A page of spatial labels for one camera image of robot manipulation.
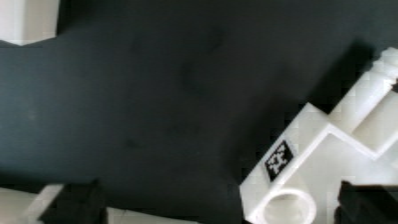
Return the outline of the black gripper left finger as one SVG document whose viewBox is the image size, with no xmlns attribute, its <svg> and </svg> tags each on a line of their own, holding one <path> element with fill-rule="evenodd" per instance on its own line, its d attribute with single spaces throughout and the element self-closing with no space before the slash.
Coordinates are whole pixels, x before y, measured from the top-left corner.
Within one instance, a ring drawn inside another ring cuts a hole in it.
<svg viewBox="0 0 398 224">
<path fill-rule="evenodd" d="M 100 181 L 68 184 L 39 216 L 45 224 L 109 224 Z"/>
</svg>

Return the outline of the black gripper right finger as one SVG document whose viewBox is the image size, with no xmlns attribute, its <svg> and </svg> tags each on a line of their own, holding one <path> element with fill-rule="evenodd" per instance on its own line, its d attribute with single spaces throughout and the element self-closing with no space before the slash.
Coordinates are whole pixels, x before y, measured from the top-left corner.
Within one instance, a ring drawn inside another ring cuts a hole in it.
<svg viewBox="0 0 398 224">
<path fill-rule="evenodd" d="M 398 224 L 398 185 L 341 182 L 334 224 Z"/>
</svg>

